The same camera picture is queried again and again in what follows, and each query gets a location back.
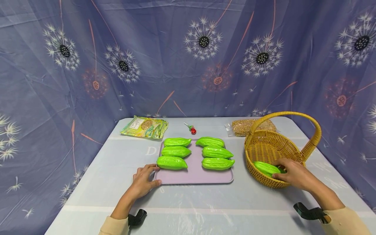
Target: plastic tray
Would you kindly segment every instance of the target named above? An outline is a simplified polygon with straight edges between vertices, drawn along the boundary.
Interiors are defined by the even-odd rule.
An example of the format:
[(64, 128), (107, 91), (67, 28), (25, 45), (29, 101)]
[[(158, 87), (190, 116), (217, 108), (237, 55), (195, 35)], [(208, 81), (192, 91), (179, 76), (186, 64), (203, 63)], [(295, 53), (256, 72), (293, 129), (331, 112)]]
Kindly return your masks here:
[[(198, 183), (231, 183), (234, 179), (232, 171), (233, 166), (225, 171), (213, 171), (207, 170), (202, 167), (201, 161), (202, 147), (196, 146), (197, 139), (192, 139), (188, 148), (192, 153), (184, 158), (188, 165), (188, 169), (185, 170), (166, 170), (160, 169), (155, 173), (154, 178), (162, 180), (162, 184), (198, 184)], [(161, 144), (159, 156), (164, 148), (164, 142)]]

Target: snack bag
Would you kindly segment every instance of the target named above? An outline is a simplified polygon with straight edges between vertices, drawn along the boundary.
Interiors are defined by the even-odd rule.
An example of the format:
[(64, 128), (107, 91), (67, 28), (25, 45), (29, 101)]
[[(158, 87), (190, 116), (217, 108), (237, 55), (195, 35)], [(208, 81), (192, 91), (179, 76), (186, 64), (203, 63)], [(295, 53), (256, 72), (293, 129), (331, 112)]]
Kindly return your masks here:
[(133, 120), (120, 133), (137, 137), (160, 139), (168, 128), (168, 122), (162, 119), (134, 116)]

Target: sleeve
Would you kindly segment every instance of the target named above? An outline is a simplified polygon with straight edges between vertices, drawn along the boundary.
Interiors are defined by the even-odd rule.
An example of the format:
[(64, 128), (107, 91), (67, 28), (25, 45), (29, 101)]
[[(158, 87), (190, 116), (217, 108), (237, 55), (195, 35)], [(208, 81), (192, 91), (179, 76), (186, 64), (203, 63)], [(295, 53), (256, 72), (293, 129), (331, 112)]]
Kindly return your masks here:
[(357, 213), (348, 207), (324, 213), (331, 218), (328, 224), (321, 224), (327, 235), (371, 235)]
[(107, 216), (98, 235), (127, 235), (128, 231), (128, 218), (116, 220)]

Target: bitter melon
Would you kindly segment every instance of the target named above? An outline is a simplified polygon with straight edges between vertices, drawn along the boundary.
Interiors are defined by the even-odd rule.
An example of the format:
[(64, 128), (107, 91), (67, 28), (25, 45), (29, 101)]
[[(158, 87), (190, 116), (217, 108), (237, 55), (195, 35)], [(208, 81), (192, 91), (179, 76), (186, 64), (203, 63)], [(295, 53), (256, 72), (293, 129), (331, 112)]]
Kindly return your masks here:
[(213, 147), (224, 147), (224, 142), (221, 139), (213, 138), (213, 137), (201, 137), (196, 141), (196, 145), (200, 145), (202, 147), (205, 146), (213, 146)]
[(204, 158), (202, 160), (202, 167), (209, 170), (226, 170), (232, 167), (235, 160), (226, 158)]
[(206, 158), (232, 158), (234, 156), (227, 149), (212, 146), (204, 147), (202, 155)]
[(254, 162), (253, 164), (259, 171), (261, 171), (263, 174), (269, 177), (271, 177), (274, 173), (283, 173), (283, 174), (286, 173), (281, 168), (267, 164), (265, 162)]
[(157, 165), (163, 169), (181, 170), (187, 169), (187, 163), (179, 157), (174, 156), (160, 156), (157, 159)]
[(162, 155), (164, 156), (175, 156), (180, 158), (185, 158), (191, 154), (191, 150), (183, 146), (167, 146), (162, 149)]
[(164, 146), (184, 146), (187, 147), (192, 139), (186, 138), (167, 138), (163, 142)]

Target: yellow woven basket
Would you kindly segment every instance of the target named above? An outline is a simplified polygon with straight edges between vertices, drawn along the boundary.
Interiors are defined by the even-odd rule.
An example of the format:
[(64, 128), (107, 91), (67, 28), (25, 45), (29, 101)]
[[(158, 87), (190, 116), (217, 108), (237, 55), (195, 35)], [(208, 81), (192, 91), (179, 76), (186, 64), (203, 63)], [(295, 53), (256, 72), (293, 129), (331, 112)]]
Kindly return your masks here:
[[(313, 125), (316, 127), (315, 134), (308, 141), (305, 147), (300, 152), (296, 145), (286, 138), (285, 136), (272, 132), (269, 130), (256, 130), (257, 127), (264, 121), (284, 115), (298, 115), (309, 119)], [(244, 143), (244, 148), (246, 150), (246, 163), (247, 168), (251, 175), (263, 185), (270, 188), (284, 188), (289, 186), (281, 180), (273, 179), (261, 173), (255, 165), (255, 161), (261, 161), (271, 164), (278, 158), (289, 158), (296, 162), (299, 162), (305, 167), (305, 161), (315, 150), (316, 146), (321, 139), (321, 127), (316, 120), (312, 117), (299, 113), (299, 112), (276, 112), (268, 114), (253, 123), (249, 133), (247, 134), (246, 141)]]

